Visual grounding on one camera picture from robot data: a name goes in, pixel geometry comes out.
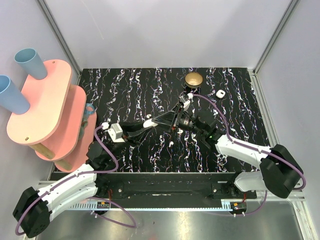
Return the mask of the white oval charging case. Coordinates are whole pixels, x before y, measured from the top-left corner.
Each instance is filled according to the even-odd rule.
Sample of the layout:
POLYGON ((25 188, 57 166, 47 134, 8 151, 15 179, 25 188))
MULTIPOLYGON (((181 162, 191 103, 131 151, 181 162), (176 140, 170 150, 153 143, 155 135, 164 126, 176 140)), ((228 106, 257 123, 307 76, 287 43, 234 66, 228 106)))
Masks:
POLYGON ((156 127, 158 124, 157 123, 155 123, 155 122, 153 122, 153 119, 152 118, 150 118, 150 119, 148 119, 148 120, 146 120, 144 123, 143 123, 143 128, 150 128, 150 127, 156 127))

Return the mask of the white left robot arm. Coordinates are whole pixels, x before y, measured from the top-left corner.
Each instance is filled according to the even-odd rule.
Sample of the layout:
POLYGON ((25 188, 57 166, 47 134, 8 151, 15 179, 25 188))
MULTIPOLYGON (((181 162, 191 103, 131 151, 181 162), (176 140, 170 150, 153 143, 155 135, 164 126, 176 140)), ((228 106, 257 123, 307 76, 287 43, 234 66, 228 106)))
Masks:
POLYGON ((87 198, 103 198, 108 193, 106 183, 98 178, 116 172, 119 163, 110 150, 98 137, 99 130, 106 130, 116 147, 122 147, 130 138, 130 134, 140 136, 156 127, 157 123, 149 119, 138 123, 102 123, 94 130, 98 146, 111 158, 114 167, 107 169, 103 163, 89 161, 62 179, 46 187, 35 190, 27 188, 21 195, 12 215, 17 221, 15 234, 33 238, 45 230, 50 222, 60 213, 73 206, 76 202, 87 198))

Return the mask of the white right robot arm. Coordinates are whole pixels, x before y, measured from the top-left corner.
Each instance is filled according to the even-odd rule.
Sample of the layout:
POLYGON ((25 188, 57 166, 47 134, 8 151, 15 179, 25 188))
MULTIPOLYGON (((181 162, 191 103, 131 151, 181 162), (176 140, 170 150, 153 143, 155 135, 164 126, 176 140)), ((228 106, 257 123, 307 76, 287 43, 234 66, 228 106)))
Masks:
POLYGON ((239 198, 248 191, 269 191, 286 199, 302 179, 303 171, 286 147, 259 146, 228 136, 217 128, 217 120, 188 115, 179 105, 151 119, 152 125, 168 131, 178 129, 196 134, 210 150, 233 157, 257 168, 257 172, 237 173, 227 185, 228 195, 239 198))

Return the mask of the small white square case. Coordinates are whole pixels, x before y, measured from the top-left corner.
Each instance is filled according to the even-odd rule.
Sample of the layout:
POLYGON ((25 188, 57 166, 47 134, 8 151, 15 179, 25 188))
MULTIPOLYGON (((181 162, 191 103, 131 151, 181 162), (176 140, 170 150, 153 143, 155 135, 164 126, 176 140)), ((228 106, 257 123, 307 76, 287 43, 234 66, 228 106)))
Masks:
POLYGON ((216 92, 216 97, 219 98, 219 99, 224 98, 225 95, 226 95, 226 92, 225 92, 224 90, 221 90, 221 89, 220 89, 220 90, 218 90, 218 91, 216 92))

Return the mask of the black marbled mat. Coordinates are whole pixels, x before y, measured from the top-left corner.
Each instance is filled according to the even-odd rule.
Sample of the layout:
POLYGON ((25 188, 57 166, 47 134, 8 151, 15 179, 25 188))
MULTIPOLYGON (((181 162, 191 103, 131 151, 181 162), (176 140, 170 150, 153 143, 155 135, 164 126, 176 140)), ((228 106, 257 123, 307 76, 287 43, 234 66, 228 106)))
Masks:
POLYGON ((270 146, 246 68, 85 68, 79 85, 97 125, 118 123, 123 143, 99 129, 85 153, 99 171, 131 173, 252 172, 218 153, 217 136, 270 146))

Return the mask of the gold bowl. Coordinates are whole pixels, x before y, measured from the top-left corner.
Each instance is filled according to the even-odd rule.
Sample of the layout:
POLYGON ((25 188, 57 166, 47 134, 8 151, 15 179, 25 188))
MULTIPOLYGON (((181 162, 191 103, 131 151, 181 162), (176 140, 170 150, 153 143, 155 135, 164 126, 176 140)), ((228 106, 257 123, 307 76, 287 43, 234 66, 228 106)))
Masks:
POLYGON ((197 72, 190 72, 185 76, 184 81, 187 87, 196 89, 203 83, 203 77, 197 72))

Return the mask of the pink two-tier shelf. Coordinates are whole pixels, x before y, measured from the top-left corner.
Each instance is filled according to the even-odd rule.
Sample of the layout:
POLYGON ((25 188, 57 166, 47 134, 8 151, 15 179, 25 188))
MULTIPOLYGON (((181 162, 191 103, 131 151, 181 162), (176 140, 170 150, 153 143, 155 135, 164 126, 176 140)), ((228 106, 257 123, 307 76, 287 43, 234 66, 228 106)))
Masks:
POLYGON ((46 78, 37 80, 27 76, 21 93, 30 108, 20 115, 11 114, 7 135, 13 142, 32 148, 39 158, 53 162, 60 171, 71 173, 88 159, 97 114, 88 116, 80 138, 87 95, 82 87, 71 83, 69 63, 51 59, 44 66, 46 78))

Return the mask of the blue cup front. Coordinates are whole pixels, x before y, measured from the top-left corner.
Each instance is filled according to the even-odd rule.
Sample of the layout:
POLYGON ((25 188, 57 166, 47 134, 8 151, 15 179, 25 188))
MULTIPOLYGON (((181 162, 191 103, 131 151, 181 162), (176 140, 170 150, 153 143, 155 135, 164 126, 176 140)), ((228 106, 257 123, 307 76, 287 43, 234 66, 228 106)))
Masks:
POLYGON ((22 115, 30 109, 26 97, 6 75, 0 76, 0 105, 16 115, 22 115))

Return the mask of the blue cup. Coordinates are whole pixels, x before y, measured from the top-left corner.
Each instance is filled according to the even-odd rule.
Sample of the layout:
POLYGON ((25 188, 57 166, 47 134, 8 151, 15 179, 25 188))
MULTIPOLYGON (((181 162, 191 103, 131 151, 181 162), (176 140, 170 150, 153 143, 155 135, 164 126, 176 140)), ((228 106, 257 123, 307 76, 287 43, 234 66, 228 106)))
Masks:
POLYGON ((0 76, 0 105, 16 115, 22 115, 30 109, 26 97, 6 75, 0 76))
POLYGON ((33 48, 24 48, 18 51, 14 60, 28 75, 36 80, 42 80, 48 75, 44 62, 33 48))

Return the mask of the blue cup rear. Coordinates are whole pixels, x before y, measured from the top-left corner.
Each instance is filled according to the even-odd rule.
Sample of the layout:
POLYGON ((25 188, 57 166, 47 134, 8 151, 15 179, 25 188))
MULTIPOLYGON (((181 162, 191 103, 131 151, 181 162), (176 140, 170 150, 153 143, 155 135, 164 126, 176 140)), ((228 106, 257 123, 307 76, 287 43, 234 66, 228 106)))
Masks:
POLYGON ((14 60, 28 75, 36 80, 42 80, 48 75, 44 62, 33 48, 24 48, 18 51, 14 60))

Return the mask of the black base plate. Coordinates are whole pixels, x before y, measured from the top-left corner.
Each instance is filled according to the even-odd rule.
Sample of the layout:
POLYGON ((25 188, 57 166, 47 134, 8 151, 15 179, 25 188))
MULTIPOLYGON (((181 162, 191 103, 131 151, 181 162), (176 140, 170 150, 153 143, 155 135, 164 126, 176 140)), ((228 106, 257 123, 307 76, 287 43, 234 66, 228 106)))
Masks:
POLYGON ((115 199, 152 195, 254 199, 254 192, 264 191, 241 192, 233 187, 231 183, 238 173, 107 173, 98 177, 96 195, 105 197, 110 191, 115 199))

